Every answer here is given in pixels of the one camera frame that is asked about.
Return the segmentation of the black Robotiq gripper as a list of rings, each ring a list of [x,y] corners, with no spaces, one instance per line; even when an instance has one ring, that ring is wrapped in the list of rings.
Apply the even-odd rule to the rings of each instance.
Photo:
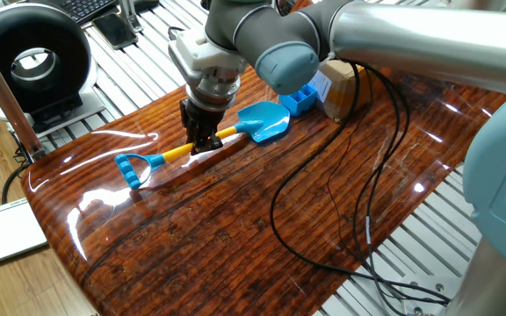
[[[224,117],[224,111],[208,111],[198,107],[190,99],[180,102],[180,111],[183,127],[192,144],[191,154],[200,154],[202,151],[212,151],[223,147],[223,142],[216,135],[218,124]],[[210,136],[203,142],[202,136]]]

